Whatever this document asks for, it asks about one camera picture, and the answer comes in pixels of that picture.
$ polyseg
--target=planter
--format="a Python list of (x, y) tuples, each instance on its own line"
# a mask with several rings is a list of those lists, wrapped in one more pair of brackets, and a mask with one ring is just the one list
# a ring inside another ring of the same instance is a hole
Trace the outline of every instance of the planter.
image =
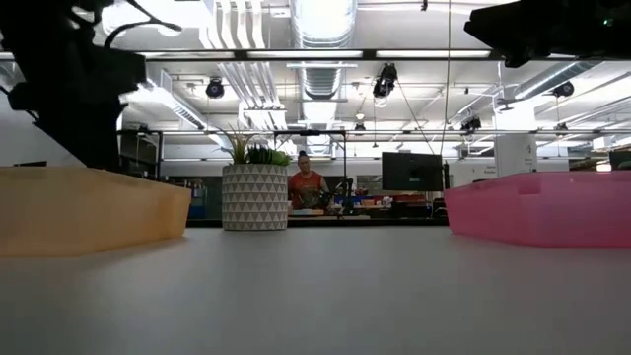
[(227, 231), (287, 229), (287, 168), (243, 164), (224, 167), (222, 225)]

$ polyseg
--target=white ceiling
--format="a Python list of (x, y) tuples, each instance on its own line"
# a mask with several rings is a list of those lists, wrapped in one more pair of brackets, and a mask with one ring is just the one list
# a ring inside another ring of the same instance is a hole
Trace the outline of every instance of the white ceiling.
[[(420, 1), (360, 1), (353, 47), (356, 48), (485, 48), (484, 44), (463, 31), (468, 16), (466, 13), (474, 8), (491, 4), (505, 3), (501, 0), (459, 0), (453, 3), (451, 39), (449, 39), (450, 21), (446, 11), (446, 1), (430, 1), (429, 11), (426, 13), (410, 10), (410, 5), (419, 5)], [(389, 6), (371, 9), (371, 6)], [(287, 0), (265, 0), (264, 9), (277, 11), (287, 8)], [(282, 49), (292, 47), (292, 31), (290, 19), (263, 17), (263, 33), (269, 47)], [(134, 50), (161, 49), (202, 49), (197, 39), (197, 29), (185, 29), (180, 35), (167, 37), (156, 29), (135, 29), (119, 38), (115, 45)], [(381, 62), (358, 62), (355, 69), (347, 69), (344, 79), (342, 97), (347, 103), (339, 104), (336, 117), (348, 127), (354, 125), (354, 116), (359, 111), (366, 115), (366, 121), (372, 121), (376, 115), (378, 129), (400, 129), (413, 119), (403, 94), (408, 98), (411, 108), (419, 119), (429, 120), (426, 128), (442, 127), (446, 116), (453, 116), (461, 108), (474, 100), (479, 94), (492, 85), (522, 83), (543, 70), (549, 68), (553, 62), (530, 62), (518, 69), (504, 68), (503, 64), (491, 61), (461, 62), (454, 61), (401, 61), (396, 62), (401, 87), (397, 87), (388, 98), (388, 105), (384, 108), (373, 109), (372, 87), (376, 74), (383, 64)], [(188, 101), (198, 111), (206, 115), (206, 119), (220, 127), (228, 127), (237, 123), (238, 98), (227, 86), (226, 95), (221, 100), (210, 100), (204, 94), (209, 78), (219, 76), (217, 64), (212, 62), (164, 62), (149, 63), (152, 69), (164, 69), (174, 78), (175, 92)], [(296, 102), (299, 95), (299, 82), (296, 72), (286, 68), (284, 62), (272, 62), (272, 73), (281, 102), (287, 109), (288, 123), (295, 122), (300, 116), (300, 103)], [(630, 79), (620, 81), (611, 88), (605, 88), (598, 95), (578, 97), (580, 93), (588, 91), (616, 76), (631, 70), (631, 63), (607, 62), (596, 69), (572, 80), (576, 93), (567, 105), (560, 107), (560, 117), (594, 109), (606, 103), (631, 95)], [(353, 89), (351, 83), (361, 83), (361, 90)], [(469, 94), (464, 88), (469, 87)], [(430, 106), (430, 99), (440, 95)], [(537, 116), (541, 126), (549, 126), (557, 121), (554, 101), (551, 97), (536, 99), (540, 106), (536, 111), (542, 112)], [(616, 119), (616, 117), (600, 117), (599, 120)], [(139, 101), (130, 106), (125, 112), (125, 120), (147, 122), (155, 129), (190, 129), (190, 126), (180, 120), (167, 108), (159, 103)], [(585, 126), (596, 126), (593, 121), (585, 122)]]

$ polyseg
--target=ceiling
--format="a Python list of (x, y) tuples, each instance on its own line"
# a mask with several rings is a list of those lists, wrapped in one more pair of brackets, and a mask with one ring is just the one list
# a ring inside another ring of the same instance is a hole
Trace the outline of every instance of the ceiling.
[[(510, 1), (459, 0), (452, 2), (451, 18), (447, 1), (430, 1), (427, 12), (420, 11), (420, 1), (359, 1), (352, 47), (354, 48), (410, 48), (410, 49), (486, 49), (487, 47), (463, 31), (468, 13), (475, 8)], [(292, 48), (292, 29), (287, 0), (264, 0), (263, 34), (267, 47), (272, 49)], [(139, 28), (128, 31), (118, 38), (115, 46), (138, 51), (169, 49), (203, 49), (198, 40), (198, 29), (185, 28), (176, 36), (162, 35), (155, 28)], [(555, 64), (551, 61), (532, 61), (521, 68), (510, 69), (497, 61), (399, 61), (395, 62), (399, 84), (388, 97), (385, 107), (373, 105), (372, 85), (383, 67), (382, 62), (358, 61), (357, 68), (345, 70), (340, 99), (333, 127), (352, 129), (357, 122), (357, 113), (365, 115), (368, 129), (413, 129), (418, 120), (425, 129), (442, 129), (446, 119), (452, 118), (463, 107), (475, 100), (479, 94), (496, 85), (510, 86), (523, 83)], [(221, 76), (216, 62), (150, 62), (150, 71), (164, 70), (173, 78), (174, 92), (203, 115), (203, 119), (214, 126), (228, 128), (238, 124), (239, 98), (230, 85), (226, 95), (219, 100), (209, 99), (205, 94), (211, 77)], [(286, 121), (293, 124), (302, 119), (300, 81), (296, 70), (288, 69), (287, 62), (270, 63), (274, 84), (281, 103), (286, 109)], [(573, 97), (561, 98), (559, 109), (555, 109), (553, 97), (540, 96), (531, 100), (537, 112), (537, 125), (553, 127), (558, 120), (586, 112), (617, 99), (629, 96), (629, 78), (602, 88), (593, 95), (585, 93), (600, 84), (631, 71), (631, 63), (606, 62), (585, 74), (572, 79), (576, 88)], [(189, 130), (185, 123), (168, 107), (155, 100), (131, 95), (131, 104), (124, 114), (125, 121), (145, 122), (152, 129)], [(631, 108), (621, 109), (615, 114), (601, 115), (583, 121), (572, 128), (599, 127), (607, 122), (631, 118)], [(493, 125), (493, 110), (489, 107), (480, 113), (485, 127)], [(625, 127), (624, 123), (616, 125)], [(574, 140), (586, 141), (592, 136), (581, 136)], [(182, 139), (181, 142), (198, 143), (199, 139)]]

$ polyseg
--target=potted plant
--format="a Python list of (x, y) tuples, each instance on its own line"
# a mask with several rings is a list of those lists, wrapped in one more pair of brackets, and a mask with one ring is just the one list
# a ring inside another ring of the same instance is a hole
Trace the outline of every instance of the potted plant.
[(222, 171), (222, 225), (228, 231), (287, 228), (287, 166), (290, 158), (264, 146), (248, 146), (251, 135), (226, 133), (233, 162)]

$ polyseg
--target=person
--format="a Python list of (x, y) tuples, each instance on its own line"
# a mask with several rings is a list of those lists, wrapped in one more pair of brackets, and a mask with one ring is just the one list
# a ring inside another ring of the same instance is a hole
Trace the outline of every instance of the person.
[(289, 194), (293, 209), (317, 208), (320, 191), (328, 192), (324, 177), (312, 171), (311, 161), (305, 151), (298, 155), (300, 171), (289, 179)]

